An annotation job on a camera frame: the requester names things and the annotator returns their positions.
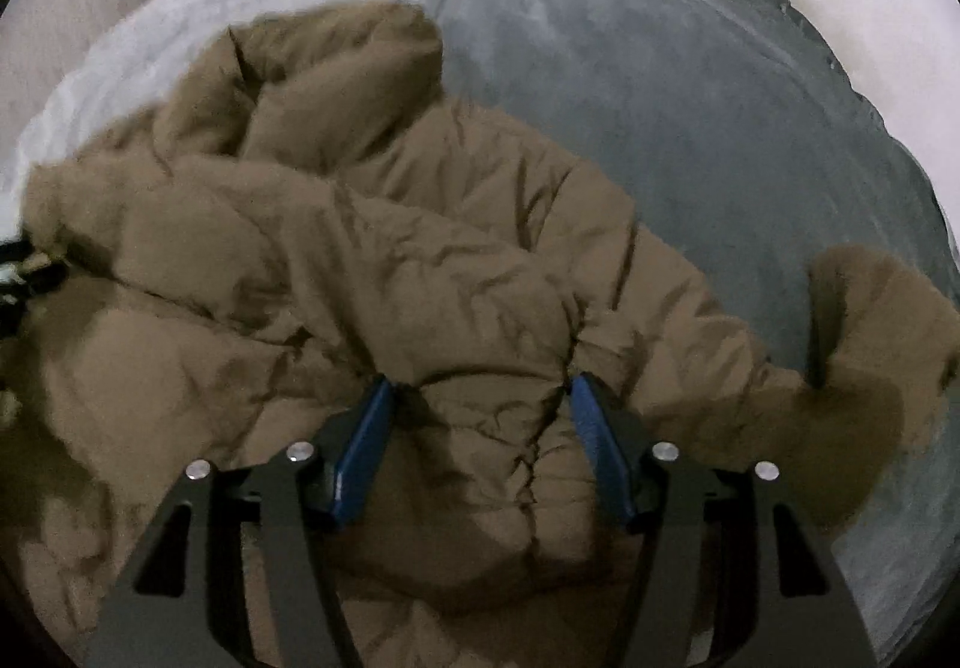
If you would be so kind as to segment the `brown puffy jacket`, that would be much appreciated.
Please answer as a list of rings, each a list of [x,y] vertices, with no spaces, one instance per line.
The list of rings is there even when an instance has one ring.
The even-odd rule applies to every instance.
[[[195,459],[262,464],[415,389],[337,582],[371,666],[592,666],[635,546],[597,519],[562,402],[598,375],[711,467],[781,468],[839,531],[928,431],[958,315],[889,254],[811,265],[814,358],[773,365],[596,164],[441,88],[413,5],[231,28],[166,100],[28,174],[67,269],[2,350],[2,556],[55,643]]]

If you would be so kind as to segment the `grey plush bed blanket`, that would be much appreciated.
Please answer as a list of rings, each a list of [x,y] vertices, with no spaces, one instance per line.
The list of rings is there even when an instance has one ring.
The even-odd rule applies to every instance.
[[[788,0],[149,0],[53,88],[2,161],[2,244],[28,236],[31,170],[166,100],[225,31],[325,7],[420,8],[443,44],[446,97],[521,122],[596,164],[636,219],[747,322],[771,363],[812,363],[811,265],[861,246],[924,275],[958,315],[949,225],[928,176],[857,93]],[[854,517],[825,531],[877,661],[929,636],[958,570],[958,478],[949,464],[957,371],[924,432],[901,447]],[[288,666],[268,603],[260,530],[241,526],[257,665]],[[2,660],[91,666],[55,643],[2,556]]]

